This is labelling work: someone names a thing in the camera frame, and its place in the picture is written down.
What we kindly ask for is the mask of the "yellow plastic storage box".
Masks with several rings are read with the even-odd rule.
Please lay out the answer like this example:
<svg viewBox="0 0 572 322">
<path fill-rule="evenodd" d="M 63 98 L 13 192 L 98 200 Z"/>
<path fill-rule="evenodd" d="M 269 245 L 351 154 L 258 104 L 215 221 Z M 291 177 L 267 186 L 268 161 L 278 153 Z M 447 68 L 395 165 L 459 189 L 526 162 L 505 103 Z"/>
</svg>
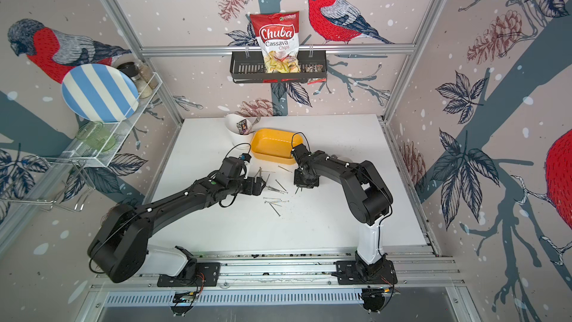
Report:
<svg viewBox="0 0 572 322">
<path fill-rule="evenodd" d="M 259 160 L 293 165 L 292 149 L 302 143 L 303 138 L 295 133 L 262 128 L 253 137 L 251 153 Z"/>
</svg>

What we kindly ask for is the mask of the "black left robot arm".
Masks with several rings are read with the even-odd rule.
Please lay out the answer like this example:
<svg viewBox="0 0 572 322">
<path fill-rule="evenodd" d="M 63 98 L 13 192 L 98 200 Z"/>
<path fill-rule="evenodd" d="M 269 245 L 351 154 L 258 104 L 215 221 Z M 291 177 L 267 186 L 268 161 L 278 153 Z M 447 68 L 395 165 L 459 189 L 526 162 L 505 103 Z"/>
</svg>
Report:
<svg viewBox="0 0 572 322">
<path fill-rule="evenodd" d="M 266 183 L 258 174 L 249 175 L 251 159 L 249 154 L 226 157 L 218 170 L 180 192 L 139 207 L 113 207 L 88 247 L 89 267 L 114 283 L 136 274 L 193 280 L 196 259 L 188 250 L 151 245 L 149 240 L 188 214 L 221 205 L 229 196 L 259 196 Z"/>
</svg>

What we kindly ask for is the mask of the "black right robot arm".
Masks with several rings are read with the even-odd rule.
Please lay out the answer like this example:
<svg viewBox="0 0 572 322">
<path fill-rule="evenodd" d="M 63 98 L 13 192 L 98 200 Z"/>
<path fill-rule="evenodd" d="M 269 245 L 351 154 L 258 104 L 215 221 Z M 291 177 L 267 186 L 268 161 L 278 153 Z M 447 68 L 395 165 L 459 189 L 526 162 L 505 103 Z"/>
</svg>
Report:
<svg viewBox="0 0 572 322">
<path fill-rule="evenodd" d="M 313 189 L 325 177 L 339 183 L 349 210 L 361 223 L 355 268 L 364 281 L 381 277 L 390 266 L 382 244 L 384 220 L 393 214 L 393 196 L 373 163 L 340 160 L 324 151 L 311 152 L 304 144 L 291 153 L 298 165 L 294 185 Z"/>
</svg>

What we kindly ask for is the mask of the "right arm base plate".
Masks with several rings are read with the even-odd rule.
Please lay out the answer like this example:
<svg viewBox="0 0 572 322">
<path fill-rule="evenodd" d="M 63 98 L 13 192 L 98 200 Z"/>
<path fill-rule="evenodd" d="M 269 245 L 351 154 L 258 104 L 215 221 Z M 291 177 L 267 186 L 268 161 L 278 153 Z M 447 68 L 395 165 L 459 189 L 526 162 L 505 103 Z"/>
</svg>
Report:
<svg viewBox="0 0 572 322">
<path fill-rule="evenodd" d="M 396 285 L 398 279 L 393 262 L 383 253 L 381 259 L 373 264 L 366 262 L 356 253 L 355 260 L 341 260 L 335 262 L 333 277 L 338 279 L 339 285 Z"/>
</svg>

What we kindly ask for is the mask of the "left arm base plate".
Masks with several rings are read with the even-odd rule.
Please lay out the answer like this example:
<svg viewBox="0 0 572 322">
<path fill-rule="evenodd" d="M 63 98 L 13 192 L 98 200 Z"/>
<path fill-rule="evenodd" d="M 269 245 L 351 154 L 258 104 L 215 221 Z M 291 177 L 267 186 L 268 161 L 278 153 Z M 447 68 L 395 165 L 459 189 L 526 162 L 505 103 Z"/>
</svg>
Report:
<svg viewBox="0 0 572 322">
<path fill-rule="evenodd" d="M 215 287 L 220 276 L 220 262 L 198 262 L 198 259 L 184 247 L 174 248 L 179 256 L 185 257 L 185 265 L 175 276 L 160 274 L 157 286 L 175 287 Z"/>
</svg>

